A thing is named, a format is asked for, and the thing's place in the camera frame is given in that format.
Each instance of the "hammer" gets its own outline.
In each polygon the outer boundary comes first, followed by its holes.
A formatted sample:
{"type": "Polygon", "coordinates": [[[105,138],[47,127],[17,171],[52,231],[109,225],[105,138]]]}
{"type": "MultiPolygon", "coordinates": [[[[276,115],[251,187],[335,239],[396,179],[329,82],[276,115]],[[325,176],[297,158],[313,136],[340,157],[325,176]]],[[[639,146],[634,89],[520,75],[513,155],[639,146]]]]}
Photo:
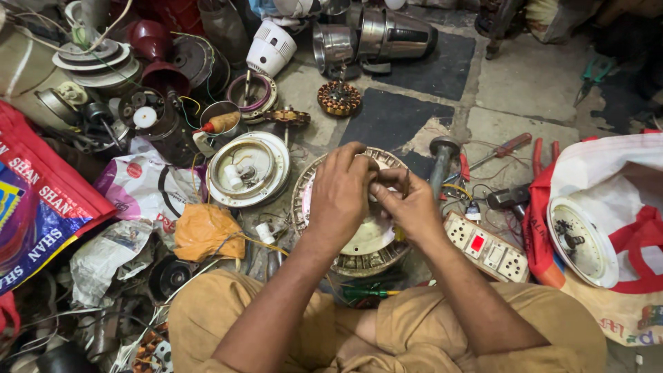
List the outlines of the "hammer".
{"type": "Polygon", "coordinates": [[[525,208],[530,202],[529,184],[518,185],[514,188],[498,190],[488,194],[488,205],[493,210],[506,210],[510,208],[513,214],[522,222],[525,217],[525,208]]]}

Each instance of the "pliers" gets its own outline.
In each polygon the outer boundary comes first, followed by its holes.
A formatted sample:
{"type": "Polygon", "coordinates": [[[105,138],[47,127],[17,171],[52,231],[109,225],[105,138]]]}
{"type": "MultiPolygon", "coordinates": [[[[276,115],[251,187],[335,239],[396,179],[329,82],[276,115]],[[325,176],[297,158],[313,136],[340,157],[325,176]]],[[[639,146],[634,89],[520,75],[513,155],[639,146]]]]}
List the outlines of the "pliers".
{"type": "Polygon", "coordinates": [[[587,64],[587,68],[585,69],[585,74],[583,74],[580,78],[584,81],[582,84],[582,87],[580,88],[580,91],[578,91],[578,95],[575,97],[575,102],[573,103],[573,107],[576,107],[578,104],[580,104],[580,101],[584,100],[585,97],[589,94],[589,91],[591,90],[594,85],[600,83],[603,81],[603,77],[606,76],[610,70],[613,68],[613,59],[606,57],[606,56],[596,56],[589,61],[589,64],[587,64]],[[599,65],[598,66],[598,75],[593,77],[592,72],[594,71],[594,64],[599,65]]]}

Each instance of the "red switch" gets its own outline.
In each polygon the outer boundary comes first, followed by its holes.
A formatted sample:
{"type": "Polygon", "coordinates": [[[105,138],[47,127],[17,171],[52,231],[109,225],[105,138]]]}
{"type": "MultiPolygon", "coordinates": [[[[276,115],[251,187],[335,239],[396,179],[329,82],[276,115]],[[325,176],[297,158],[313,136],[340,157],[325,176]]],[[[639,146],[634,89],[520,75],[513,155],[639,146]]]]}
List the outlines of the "red switch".
{"type": "Polygon", "coordinates": [[[470,248],[476,252],[481,250],[481,246],[483,246],[483,242],[485,242],[485,238],[480,237],[480,236],[475,236],[474,241],[472,241],[472,244],[470,245],[470,248]]]}

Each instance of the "maroon plastic part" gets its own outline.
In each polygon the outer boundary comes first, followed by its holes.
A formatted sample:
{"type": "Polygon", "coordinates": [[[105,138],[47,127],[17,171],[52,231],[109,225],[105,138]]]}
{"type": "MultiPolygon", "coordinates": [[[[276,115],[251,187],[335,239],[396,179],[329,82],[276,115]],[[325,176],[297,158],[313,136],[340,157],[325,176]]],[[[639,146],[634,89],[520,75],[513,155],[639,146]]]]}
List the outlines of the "maroon plastic part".
{"type": "Polygon", "coordinates": [[[175,65],[168,62],[149,64],[143,72],[143,85],[154,88],[167,97],[168,86],[173,87],[180,96],[189,96],[191,83],[175,65]]]}
{"type": "Polygon", "coordinates": [[[129,25],[127,38],[132,47],[154,62],[165,60],[172,48],[170,31],[159,22],[146,19],[129,25]]]}

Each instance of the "black rubber handle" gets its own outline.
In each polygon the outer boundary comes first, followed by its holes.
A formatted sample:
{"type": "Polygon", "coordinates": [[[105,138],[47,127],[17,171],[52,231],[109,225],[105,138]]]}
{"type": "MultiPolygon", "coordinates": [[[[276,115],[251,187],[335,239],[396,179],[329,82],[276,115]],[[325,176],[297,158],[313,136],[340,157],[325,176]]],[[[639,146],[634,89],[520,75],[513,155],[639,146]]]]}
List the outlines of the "black rubber handle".
{"type": "Polygon", "coordinates": [[[427,42],[428,33],[408,29],[389,29],[387,41],[427,42]]]}

